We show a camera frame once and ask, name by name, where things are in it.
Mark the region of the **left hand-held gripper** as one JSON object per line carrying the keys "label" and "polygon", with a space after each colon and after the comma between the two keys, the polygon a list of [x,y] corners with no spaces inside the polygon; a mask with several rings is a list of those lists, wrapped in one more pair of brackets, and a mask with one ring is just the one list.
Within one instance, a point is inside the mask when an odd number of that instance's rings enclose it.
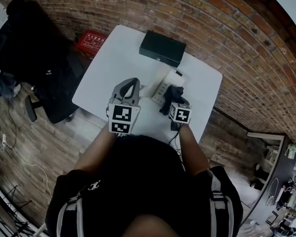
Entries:
{"label": "left hand-held gripper", "polygon": [[115,86],[107,107],[109,132],[131,134],[141,107],[139,106],[140,81],[130,78]]}

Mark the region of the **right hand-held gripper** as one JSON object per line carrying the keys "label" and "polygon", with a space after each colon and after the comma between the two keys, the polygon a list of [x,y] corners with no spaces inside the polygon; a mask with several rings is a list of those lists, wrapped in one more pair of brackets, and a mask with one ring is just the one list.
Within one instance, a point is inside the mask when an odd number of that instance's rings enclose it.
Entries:
{"label": "right hand-held gripper", "polygon": [[179,103],[172,102],[168,114],[171,120],[170,130],[179,131],[182,124],[189,124],[191,112],[191,105],[185,98],[182,98]]}

